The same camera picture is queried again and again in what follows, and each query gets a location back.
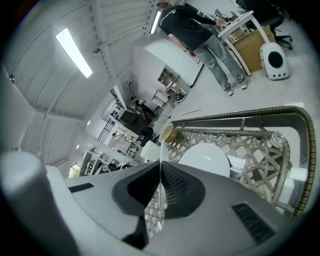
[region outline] floor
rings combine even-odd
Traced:
[[[293,39],[292,51],[283,48],[290,66],[291,75],[288,79],[271,81],[263,70],[259,70],[248,77],[248,88],[241,90],[228,70],[222,67],[234,89],[234,95],[228,97],[214,76],[205,68],[195,87],[182,103],[175,108],[169,104],[165,107],[162,115],[171,116],[171,118],[166,123],[164,123],[166,116],[159,118],[153,128],[154,132],[161,133],[171,121],[179,119],[298,104],[312,118],[319,148],[320,133],[317,131],[320,131],[320,65],[318,54],[304,31],[294,21],[285,22],[279,29],[284,35],[291,35]],[[183,115],[196,110],[201,111]],[[295,139],[297,135],[290,135],[290,148],[298,147],[299,143]],[[319,177],[319,173],[316,173],[313,183],[315,188],[320,185]]]

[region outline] black chair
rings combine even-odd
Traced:
[[[289,50],[292,50],[292,38],[290,35],[276,35],[276,28],[284,22],[284,17],[279,15],[277,9],[266,0],[236,0],[236,3],[246,10],[254,11],[254,17],[260,23],[261,26],[270,26],[271,32],[274,35],[275,40],[278,43],[283,43],[288,46]]]

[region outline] table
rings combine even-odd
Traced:
[[[247,64],[245,63],[244,59],[241,57],[240,53],[237,51],[237,49],[234,47],[234,45],[230,42],[230,40],[228,39],[228,36],[236,31],[237,29],[239,29],[241,26],[243,26],[245,23],[252,21],[252,23],[255,25],[256,29],[259,31],[259,33],[261,34],[263,40],[266,43],[269,43],[269,39],[265,33],[265,31],[263,30],[263,28],[261,27],[261,25],[259,24],[259,22],[256,20],[256,18],[254,17],[254,11],[251,10],[245,14],[243,14],[242,16],[238,17],[236,20],[234,20],[233,23],[231,23],[229,26],[227,26],[224,30],[222,30],[219,34],[218,34],[218,38],[223,39],[226,44],[230,47],[230,49],[233,51],[233,53],[235,54],[235,56],[238,58],[238,60],[240,61],[241,65],[243,66],[245,72],[247,73],[248,76],[251,76],[251,72],[247,66]]]

